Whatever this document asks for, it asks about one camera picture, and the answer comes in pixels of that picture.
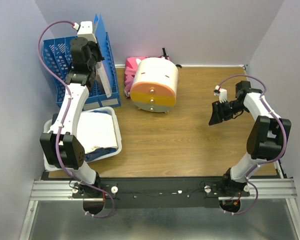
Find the blue document folder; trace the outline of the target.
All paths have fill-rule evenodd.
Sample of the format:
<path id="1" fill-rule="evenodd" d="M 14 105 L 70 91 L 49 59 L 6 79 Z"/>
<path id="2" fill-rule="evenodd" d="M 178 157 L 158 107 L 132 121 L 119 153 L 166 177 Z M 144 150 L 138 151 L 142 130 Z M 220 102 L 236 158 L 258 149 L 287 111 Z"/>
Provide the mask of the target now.
<path id="1" fill-rule="evenodd" d="M 97 85 L 102 94 L 107 98 L 112 95 L 113 77 L 110 67 L 110 57 L 108 56 L 107 32 L 102 18 L 102 15 L 96 14 L 94 17 L 95 37 L 100 47 L 100 52 L 103 57 L 101 63 L 97 64 Z"/>

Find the yellow drawer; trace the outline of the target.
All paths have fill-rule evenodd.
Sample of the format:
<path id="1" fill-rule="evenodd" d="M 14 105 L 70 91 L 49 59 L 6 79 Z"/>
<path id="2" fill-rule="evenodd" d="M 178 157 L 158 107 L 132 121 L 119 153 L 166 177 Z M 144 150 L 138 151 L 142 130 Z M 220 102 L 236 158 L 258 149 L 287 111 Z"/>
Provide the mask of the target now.
<path id="1" fill-rule="evenodd" d="M 154 93 L 131 92 L 130 98 L 133 102 L 155 104 L 160 106 L 174 107 L 176 104 L 175 96 L 157 95 Z"/>

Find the grey bottom drawer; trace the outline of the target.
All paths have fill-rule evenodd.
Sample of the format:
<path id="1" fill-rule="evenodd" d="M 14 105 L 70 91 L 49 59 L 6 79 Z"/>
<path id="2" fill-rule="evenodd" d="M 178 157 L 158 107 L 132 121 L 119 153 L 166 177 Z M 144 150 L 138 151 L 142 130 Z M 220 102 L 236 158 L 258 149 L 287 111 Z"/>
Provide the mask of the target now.
<path id="1" fill-rule="evenodd" d="M 173 108 L 172 106 L 158 105 L 158 104 L 144 103 L 144 102 L 137 102 L 136 105 L 141 110 L 153 112 L 153 113 L 168 113 Z"/>

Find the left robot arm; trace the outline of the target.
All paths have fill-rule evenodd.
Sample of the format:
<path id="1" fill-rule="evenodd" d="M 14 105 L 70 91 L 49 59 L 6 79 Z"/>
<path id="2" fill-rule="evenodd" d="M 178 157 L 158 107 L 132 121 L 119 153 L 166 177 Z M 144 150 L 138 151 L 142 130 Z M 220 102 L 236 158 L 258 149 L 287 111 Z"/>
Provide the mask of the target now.
<path id="1" fill-rule="evenodd" d="M 96 79 L 96 66 L 103 57 L 96 41 L 75 37 L 70 41 L 72 62 L 65 80 L 65 96 L 48 132 L 40 136 L 45 165 L 62 169 L 77 181 L 75 189 L 88 198 L 103 197 L 99 174 L 85 161 L 85 149 L 77 139 L 77 129 L 83 106 Z"/>

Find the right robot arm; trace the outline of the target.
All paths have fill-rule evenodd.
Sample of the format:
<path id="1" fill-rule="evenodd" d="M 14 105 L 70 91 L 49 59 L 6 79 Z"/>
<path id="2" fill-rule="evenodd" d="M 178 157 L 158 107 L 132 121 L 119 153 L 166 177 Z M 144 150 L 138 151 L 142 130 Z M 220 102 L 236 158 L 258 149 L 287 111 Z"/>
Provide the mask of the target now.
<path id="1" fill-rule="evenodd" d="M 227 90 L 220 85 L 215 86 L 213 93 L 219 99 L 212 103 L 210 126 L 235 119 L 244 112 L 254 119 L 245 155 L 227 170 L 218 186 L 224 196 L 231 196 L 243 192 L 248 179 L 261 166 L 276 162 L 285 154 L 292 123 L 275 113 L 264 91 L 252 88 L 249 81 L 236 84 L 235 100 L 228 101 Z"/>

